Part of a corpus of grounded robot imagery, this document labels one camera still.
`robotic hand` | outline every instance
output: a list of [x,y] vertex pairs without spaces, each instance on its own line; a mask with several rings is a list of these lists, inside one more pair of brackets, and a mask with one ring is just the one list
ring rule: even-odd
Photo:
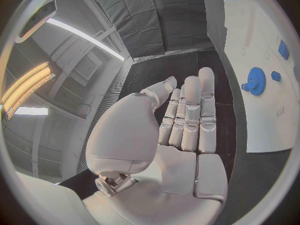
[[131,174],[144,171],[154,160],[159,125],[154,111],[176,88],[171,76],[140,93],[132,93],[111,106],[99,119],[86,147],[88,168],[99,178],[98,189],[108,197],[136,181]]

